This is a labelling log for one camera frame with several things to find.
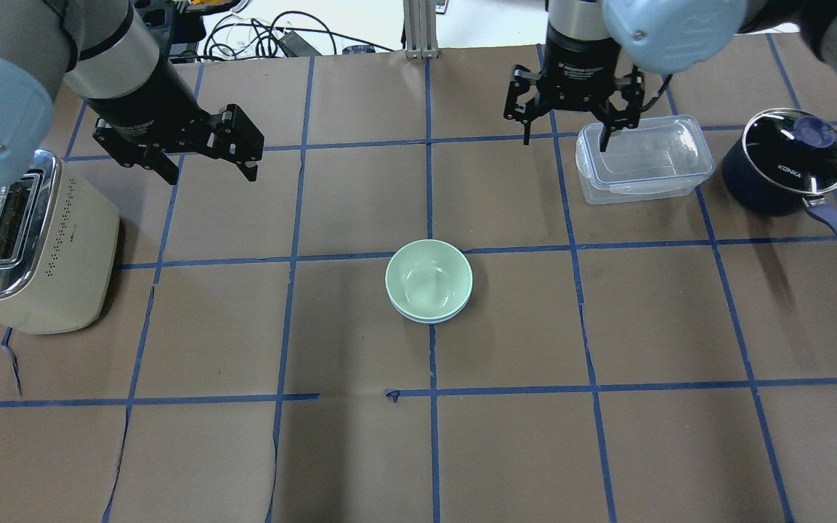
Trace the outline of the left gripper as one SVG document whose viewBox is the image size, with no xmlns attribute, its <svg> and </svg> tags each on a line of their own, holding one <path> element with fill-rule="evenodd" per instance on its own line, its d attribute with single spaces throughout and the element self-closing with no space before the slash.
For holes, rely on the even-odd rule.
<svg viewBox="0 0 837 523">
<path fill-rule="evenodd" d="M 130 94 L 87 102 L 99 116 L 93 139 L 123 168 L 153 170 L 175 186 L 179 167 L 170 156 L 199 153 L 232 163 L 249 182 L 258 179 L 265 142 L 258 126 L 235 103 L 204 110 L 170 62 L 159 62 Z"/>
</svg>

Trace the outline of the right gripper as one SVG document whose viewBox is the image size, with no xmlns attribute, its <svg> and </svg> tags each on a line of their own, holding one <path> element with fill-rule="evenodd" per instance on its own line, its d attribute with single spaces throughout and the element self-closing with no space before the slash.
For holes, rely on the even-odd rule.
<svg viewBox="0 0 837 523">
<path fill-rule="evenodd" d="M 645 111 L 644 72 L 632 66 L 618 77 L 620 53 L 611 37 L 576 39 L 549 26 L 541 70 L 516 64 L 509 76 L 503 116 L 522 124 L 522 143 L 530 145 L 533 122 L 550 110 L 591 113 L 602 124 L 600 152 L 614 133 L 636 128 Z"/>
</svg>

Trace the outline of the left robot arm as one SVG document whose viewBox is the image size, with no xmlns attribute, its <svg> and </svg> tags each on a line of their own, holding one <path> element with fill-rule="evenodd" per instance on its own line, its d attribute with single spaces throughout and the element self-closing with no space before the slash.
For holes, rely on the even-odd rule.
<svg viewBox="0 0 837 523">
<path fill-rule="evenodd" d="M 233 163 L 256 181 L 264 136 L 236 104 L 204 110 L 129 1 L 0 1 L 0 186 L 32 165 L 61 86 L 97 117 L 124 168 L 179 179 L 173 153 Z"/>
</svg>

